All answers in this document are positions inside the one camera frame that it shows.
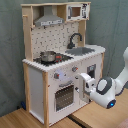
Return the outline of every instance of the toy sink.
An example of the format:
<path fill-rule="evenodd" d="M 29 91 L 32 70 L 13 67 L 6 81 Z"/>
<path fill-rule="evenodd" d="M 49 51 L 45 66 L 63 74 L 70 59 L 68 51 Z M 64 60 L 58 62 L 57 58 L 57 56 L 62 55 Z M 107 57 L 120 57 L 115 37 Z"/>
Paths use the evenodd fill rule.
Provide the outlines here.
<path fill-rule="evenodd" d="M 91 48 L 86 48 L 86 47 L 78 47 L 78 48 L 73 48 L 73 49 L 68 49 L 65 51 L 65 53 L 75 55 L 75 56 L 82 56 L 85 54 L 88 54 L 90 52 L 94 52 L 94 49 Z"/>

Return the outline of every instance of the oven window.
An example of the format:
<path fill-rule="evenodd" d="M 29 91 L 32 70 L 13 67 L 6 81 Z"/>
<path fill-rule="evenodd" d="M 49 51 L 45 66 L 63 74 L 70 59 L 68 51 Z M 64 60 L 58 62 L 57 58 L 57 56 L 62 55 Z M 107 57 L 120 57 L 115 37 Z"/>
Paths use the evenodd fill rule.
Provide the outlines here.
<path fill-rule="evenodd" d="M 72 17 L 80 16 L 81 7 L 72 7 Z"/>
<path fill-rule="evenodd" d="M 56 111 L 59 111 L 73 103 L 74 85 L 61 89 L 55 93 Z"/>

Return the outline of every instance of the kitchen handle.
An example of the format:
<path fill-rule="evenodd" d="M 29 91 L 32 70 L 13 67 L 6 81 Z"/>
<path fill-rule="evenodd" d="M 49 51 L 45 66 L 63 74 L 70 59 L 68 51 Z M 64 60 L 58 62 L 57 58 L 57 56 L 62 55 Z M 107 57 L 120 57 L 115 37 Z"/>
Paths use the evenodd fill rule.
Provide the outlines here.
<path fill-rule="evenodd" d="M 69 7 L 68 7 L 68 10 L 70 10 L 70 15 L 68 16 L 68 19 L 71 19 L 71 17 L 72 17 L 72 7 L 69 6 Z"/>
<path fill-rule="evenodd" d="M 70 80 L 70 81 L 68 81 L 66 84 L 60 84 L 59 87 L 65 87 L 65 86 L 68 86 L 68 85 L 70 85 L 72 82 L 73 82 L 73 81 Z"/>

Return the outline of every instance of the knob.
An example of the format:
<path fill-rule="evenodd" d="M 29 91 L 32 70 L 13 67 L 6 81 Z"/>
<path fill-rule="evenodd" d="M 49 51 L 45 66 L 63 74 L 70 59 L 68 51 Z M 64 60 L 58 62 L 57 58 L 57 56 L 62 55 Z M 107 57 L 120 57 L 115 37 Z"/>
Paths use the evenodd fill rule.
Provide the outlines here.
<path fill-rule="evenodd" d="M 55 73 L 55 74 L 54 74 L 54 78 L 55 78 L 55 79 L 59 79 L 59 74 L 58 74 L 58 73 Z"/>
<path fill-rule="evenodd" d="M 73 67 L 72 71 L 75 72 L 78 68 L 77 67 Z"/>

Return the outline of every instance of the kitchen counter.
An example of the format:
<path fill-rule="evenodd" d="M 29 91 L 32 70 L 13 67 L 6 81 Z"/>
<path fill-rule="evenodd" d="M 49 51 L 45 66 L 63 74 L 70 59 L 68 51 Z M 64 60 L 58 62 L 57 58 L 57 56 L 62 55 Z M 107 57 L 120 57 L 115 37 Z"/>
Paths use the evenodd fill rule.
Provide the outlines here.
<path fill-rule="evenodd" d="M 104 53 L 105 52 L 105 48 L 101 47 L 101 46 L 97 46 L 97 45 L 86 45 L 85 46 L 86 48 L 91 48 L 91 49 L 94 49 L 95 51 L 94 52 L 91 52 L 91 53 L 88 53 L 88 54 L 85 54 L 83 56 L 74 56 L 74 55 L 71 55 L 71 54 L 67 54 L 65 53 L 65 51 L 61 51 L 60 53 L 61 54 L 64 54 L 64 55 L 67 55 L 67 56 L 70 56 L 70 57 L 73 57 L 73 59 L 71 60 L 68 60 L 68 61 L 65 61 L 65 62 L 61 62 L 61 63 L 57 63 L 55 65 L 51 65 L 49 67 L 46 67 L 46 66 L 43 66 L 41 64 L 38 64 L 36 62 L 31 62 L 27 59 L 24 59 L 23 62 L 28 64 L 28 65 L 31 65 L 39 70 L 42 70 L 42 71 L 45 71 L 45 72 L 48 72 L 49 70 L 51 69 L 56 69 L 60 66 L 64 66 L 64 65 L 67 65 L 67 64 L 70 64 L 70 63 L 74 63 L 76 61 L 81 61 L 83 59 L 87 59 L 87 58 L 90 58 L 90 57 L 93 57 L 93 56 L 96 56 L 96 55 L 99 55 L 101 53 Z"/>

